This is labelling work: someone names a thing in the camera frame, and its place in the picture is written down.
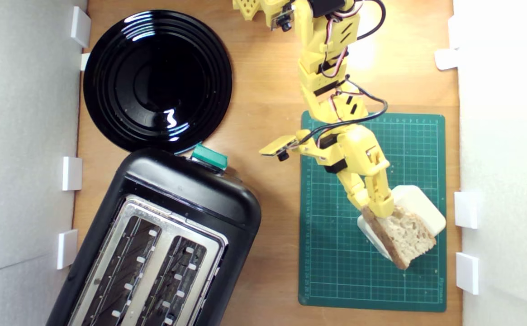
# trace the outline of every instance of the cutting mat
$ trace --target cutting mat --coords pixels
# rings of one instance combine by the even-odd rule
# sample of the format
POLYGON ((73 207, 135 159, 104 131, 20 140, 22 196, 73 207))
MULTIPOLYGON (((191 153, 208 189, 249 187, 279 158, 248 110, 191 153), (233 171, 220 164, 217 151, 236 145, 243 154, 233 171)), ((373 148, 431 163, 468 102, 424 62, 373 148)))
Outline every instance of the cutting mat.
MULTIPOLYGON (((321 125, 305 112, 303 129, 321 125)), ((386 158, 390 188, 415 184, 446 216, 445 119, 387 113, 366 122, 386 158)), ((362 309, 446 310, 446 230, 406 270, 379 254, 357 227, 358 210, 337 176, 301 157, 299 301, 362 309)))

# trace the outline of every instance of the black toaster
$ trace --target black toaster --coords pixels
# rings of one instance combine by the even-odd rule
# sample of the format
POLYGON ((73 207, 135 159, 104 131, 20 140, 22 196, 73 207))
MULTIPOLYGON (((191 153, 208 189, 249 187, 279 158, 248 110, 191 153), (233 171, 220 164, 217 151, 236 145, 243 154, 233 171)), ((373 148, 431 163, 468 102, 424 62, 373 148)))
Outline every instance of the black toaster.
POLYGON ((48 326, 214 326, 259 228, 240 180, 158 149, 120 165, 48 326))

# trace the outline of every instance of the wooden surface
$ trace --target wooden surface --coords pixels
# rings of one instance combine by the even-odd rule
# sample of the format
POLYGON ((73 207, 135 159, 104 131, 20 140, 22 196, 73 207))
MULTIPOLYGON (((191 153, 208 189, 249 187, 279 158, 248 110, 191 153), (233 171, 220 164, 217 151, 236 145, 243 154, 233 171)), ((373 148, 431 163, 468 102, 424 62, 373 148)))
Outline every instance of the wooden surface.
MULTIPOLYGON (((243 21, 231 0, 89 0, 91 46, 116 21, 149 9, 189 13, 216 31, 233 64, 232 103, 218 130, 204 144, 229 157, 261 202, 261 227, 226 310, 224 326, 460 326, 462 292, 456 287, 453 192, 459 188, 458 89, 456 72, 439 72, 433 53, 448 46, 449 0, 388 0, 380 31, 352 45, 348 71, 371 93, 387 99, 392 112, 446 117, 447 310, 445 313, 390 312, 301 306, 298 303, 299 159, 280 163, 257 151, 300 126, 305 110, 298 90, 300 45, 293 31, 271 33, 262 13, 243 21)), ((377 23, 373 2, 362 9, 361 31, 377 23)), ((77 193, 74 227, 79 241, 98 209, 116 168, 127 153, 95 128, 81 100, 79 157, 83 190, 77 193)))

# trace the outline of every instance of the bread slice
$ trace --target bread slice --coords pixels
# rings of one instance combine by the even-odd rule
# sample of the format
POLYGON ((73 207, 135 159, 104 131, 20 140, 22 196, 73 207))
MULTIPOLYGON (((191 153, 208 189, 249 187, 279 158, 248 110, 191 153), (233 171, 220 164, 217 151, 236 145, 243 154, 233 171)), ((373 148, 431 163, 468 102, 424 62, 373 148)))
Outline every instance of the bread slice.
POLYGON ((362 216, 399 269, 408 268, 414 258, 437 244, 422 219, 400 206, 386 218, 376 217, 368 206, 364 206, 362 216))

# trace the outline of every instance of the black wire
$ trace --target black wire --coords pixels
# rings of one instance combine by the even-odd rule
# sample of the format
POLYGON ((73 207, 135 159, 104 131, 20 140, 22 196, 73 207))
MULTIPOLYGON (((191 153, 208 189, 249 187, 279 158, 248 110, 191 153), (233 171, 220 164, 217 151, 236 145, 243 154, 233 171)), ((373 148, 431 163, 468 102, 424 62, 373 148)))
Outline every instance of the black wire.
POLYGON ((380 18, 380 22, 373 29, 371 29, 369 32, 365 34, 358 36, 356 41, 359 41, 375 33, 378 29, 380 29, 380 27, 382 27, 382 24, 384 24, 384 20, 386 19, 386 7, 384 6, 384 3, 382 2, 382 0, 364 0, 364 1, 373 1, 377 3, 378 6, 380 6, 380 10, 382 11, 382 16, 380 18))
POLYGON ((335 122, 333 124, 327 124, 327 125, 323 125, 323 126, 317 127, 314 130, 312 130, 309 134, 307 134, 304 138, 302 138, 301 141, 298 143, 298 145, 301 145, 301 144, 307 142, 310 138, 312 138, 318 132, 322 132, 322 134, 323 134, 325 131, 327 131, 326 129, 333 129, 333 128, 337 128, 337 127, 341 127, 341 126, 345 126, 345 125, 351 125, 351 124, 359 124, 360 122, 365 122, 365 121, 368 121, 368 120, 372 120, 372 119, 375 119, 375 118, 383 115, 388 110, 388 102, 385 99, 380 99, 379 97, 375 97, 374 95, 368 93, 365 89, 360 87, 357 83, 352 82, 350 80, 350 75, 346 75, 345 78, 346 78, 346 81, 348 83, 351 83, 352 85, 354 85, 354 87, 356 87, 358 89, 358 91, 360 91, 360 93, 363 93, 364 95, 366 95, 370 99, 373 99, 376 102, 382 103, 383 108, 380 111, 378 111, 377 113, 373 113, 373 114, 371 114, 371 115, 369 115, 367 117, 363 117, 363 118, 359 118, 359 119, 355 119, 355 120, 335 122))

